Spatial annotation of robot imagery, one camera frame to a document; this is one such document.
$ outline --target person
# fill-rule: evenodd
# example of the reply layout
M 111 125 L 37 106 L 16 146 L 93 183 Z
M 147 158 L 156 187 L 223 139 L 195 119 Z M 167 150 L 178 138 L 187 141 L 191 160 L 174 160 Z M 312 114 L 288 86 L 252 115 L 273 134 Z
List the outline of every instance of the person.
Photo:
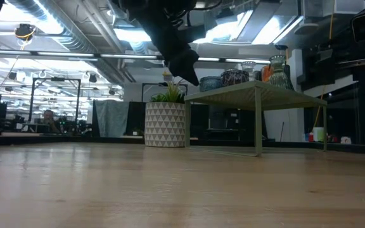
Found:
M 51 110 L 44 111 L 43 124 L 48 124 L 50 126 L 50 133 L 60 133 L 53 117 L 54 117 L 53 111 L 51 111 Z

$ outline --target vase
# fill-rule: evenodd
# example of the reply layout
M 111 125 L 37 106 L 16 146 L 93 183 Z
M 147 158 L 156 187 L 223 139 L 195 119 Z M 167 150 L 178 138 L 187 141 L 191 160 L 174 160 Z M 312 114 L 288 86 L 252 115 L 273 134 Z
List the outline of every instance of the vase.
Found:
M 248 73 L 248 80 L 249 81 L 258 80 L 258 79 L 256 79 L 255 71 L 254 71 L 254 67 L 256 66 L 255 62 L 246 61 L 246 62 L 241 63 L 240 65 L 241 65 L 241 69 Z
M 205 92 L 222 87 L 222 80 L 218 76 L 203 77 L 200 80 L 200 91 Z
M 146 104 L 144 143 L 146 146 L 185 147 L 185 104 Z
M 267 83 L 283 89 L 294 90 L 290 78 L 284 72 L 286 62 L 285 55 L 275 55 L 270 58 L 271 67 L 273 69 L 272 75 L 269 77 Z
M 242 82 L 248 82 L 248 72 L 238 69 L 226 70 L 221 75 L 223 86 L 232 86 Z

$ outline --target white geometric planter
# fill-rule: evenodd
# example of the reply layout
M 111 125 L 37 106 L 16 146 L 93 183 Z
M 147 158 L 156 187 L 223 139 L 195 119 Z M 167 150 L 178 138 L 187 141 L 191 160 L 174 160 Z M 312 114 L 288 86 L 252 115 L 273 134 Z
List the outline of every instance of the white geometric planter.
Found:
M 185 105 L 146 103 L 144 143 L 165 148 L 185 147 Z

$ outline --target potted plant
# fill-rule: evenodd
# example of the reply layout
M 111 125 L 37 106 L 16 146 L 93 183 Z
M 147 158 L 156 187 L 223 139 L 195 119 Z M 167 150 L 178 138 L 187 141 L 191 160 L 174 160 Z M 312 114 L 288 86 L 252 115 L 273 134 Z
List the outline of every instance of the potted plant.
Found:
M 146 146 L 176 148 L 185 146 L 184 93 L 179 85 L 167 83 L 167 92 L 157 94 L 146 104 L 144 143 Z

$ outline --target green metal table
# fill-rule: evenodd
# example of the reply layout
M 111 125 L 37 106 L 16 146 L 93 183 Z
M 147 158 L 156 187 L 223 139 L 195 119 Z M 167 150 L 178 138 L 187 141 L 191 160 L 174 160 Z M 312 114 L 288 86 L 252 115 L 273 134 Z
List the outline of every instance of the green metal table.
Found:
M 186 96 L 184 100 L 186 103 L 186 147 L 190 145 L 191 102 L 254 111 L 255 156 L 262 154 L 262 111 L 321 106 L 324 135 L 326 136 L 327 133 L 326 108 L 328 103 L 326 101 L 260 81 L 244 82 L 207 92 L 199 92 Z M 324 137 L 324 151 L 327 150 L 327 143 L 327 137 Z

